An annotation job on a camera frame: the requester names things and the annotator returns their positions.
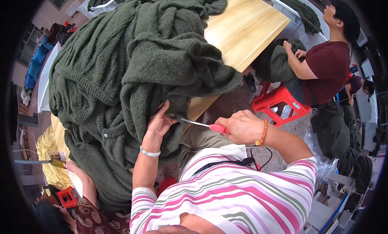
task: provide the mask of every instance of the shoe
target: shoe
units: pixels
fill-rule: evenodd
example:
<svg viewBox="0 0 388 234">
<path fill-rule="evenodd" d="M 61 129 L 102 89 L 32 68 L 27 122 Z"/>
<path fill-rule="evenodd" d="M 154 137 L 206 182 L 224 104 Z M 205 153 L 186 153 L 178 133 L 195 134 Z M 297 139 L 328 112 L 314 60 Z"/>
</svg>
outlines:
<svg viewBox="0 0 388 234">
<path fill-rule="evenodd" d="M 256 86 L 255 86 L 255 78 L 254 78 L 254 76 L 251 73 L 248 73 L 247 75 L 244 76 L 244 80 L 245 80 L 246 84 L 248 85 L 249 90 L 251 91 L 251 93 L 255 93 L 256 92 Z"/>
</svg>

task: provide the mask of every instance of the khaki pants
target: khaki pants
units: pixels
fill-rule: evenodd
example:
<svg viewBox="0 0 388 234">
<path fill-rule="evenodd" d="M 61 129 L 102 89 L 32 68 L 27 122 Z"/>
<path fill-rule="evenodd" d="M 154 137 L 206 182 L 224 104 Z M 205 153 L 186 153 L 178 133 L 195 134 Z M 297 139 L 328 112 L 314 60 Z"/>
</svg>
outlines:
<svg viewBox="0 0 388 234">
<path fill-rule="evenodd" d="M 220 148 L 233 144 L 230 140 L 221 136 L 219 132 L 210 130 L 201 125 L 193 125 L 183 140 L 184 148 L 178 157 L 179 175 L 186 163 L 204 148 Z"/>
</svg>

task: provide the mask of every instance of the light wood tabletop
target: light wood tabletop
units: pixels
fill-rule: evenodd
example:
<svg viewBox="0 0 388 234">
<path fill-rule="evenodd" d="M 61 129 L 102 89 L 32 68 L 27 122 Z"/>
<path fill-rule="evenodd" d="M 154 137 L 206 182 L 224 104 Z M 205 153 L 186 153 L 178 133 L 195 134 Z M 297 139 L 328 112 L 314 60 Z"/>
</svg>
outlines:
<svg viewBox="0 0 388 234">
<path fill-rule="evenodd" d="M 243 72 L 290 20 L 262 0 L 228 0 L 225 11 L 206 22 L 205 39 L 221 50 L 226 65 Z M 187 117 L 197 120 L 218 97 L 191 99 Z M 64 128 L 54 115 L 51 115 L 51 122 L 58 150 L 68 156 Z"/>
</svg>

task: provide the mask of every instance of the striped shirt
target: striped shirt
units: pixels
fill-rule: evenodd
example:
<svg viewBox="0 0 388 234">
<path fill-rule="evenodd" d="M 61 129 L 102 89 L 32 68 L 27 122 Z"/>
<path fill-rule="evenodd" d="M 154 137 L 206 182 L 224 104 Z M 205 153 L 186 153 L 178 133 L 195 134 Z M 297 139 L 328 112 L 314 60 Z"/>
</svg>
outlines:
<svg viewBox="0 0 388 234">
<path fill-rule="evenodd" d="M 179 225 L 182 213 L 195 214 L 226 234 L 297 233 L 311 209 L 316 159 L 288 164 L 276 173 L 221 163 L 192 175 L 202 166 L 246 158 L 236 145 L 199 151 L 186 164 L 180 181 L 156 197 L 147 188 L 132 193 L 131 234 Z"/>
</svg>

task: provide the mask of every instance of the brown paisley fabric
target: brown paisley fabric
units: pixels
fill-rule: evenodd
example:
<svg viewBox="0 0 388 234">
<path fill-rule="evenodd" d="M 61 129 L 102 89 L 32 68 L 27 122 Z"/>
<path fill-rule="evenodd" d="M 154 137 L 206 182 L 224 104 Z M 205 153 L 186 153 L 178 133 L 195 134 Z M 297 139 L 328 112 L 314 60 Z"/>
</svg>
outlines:
<svg viewBox="0 0 388 234">
<path fill-rule="evenodd" d="M 74 210 L 77 213 L 76 221 L 79 234 L 130 234 L 130 214 L 102 214 L 85 197 Z"/>
</svg>

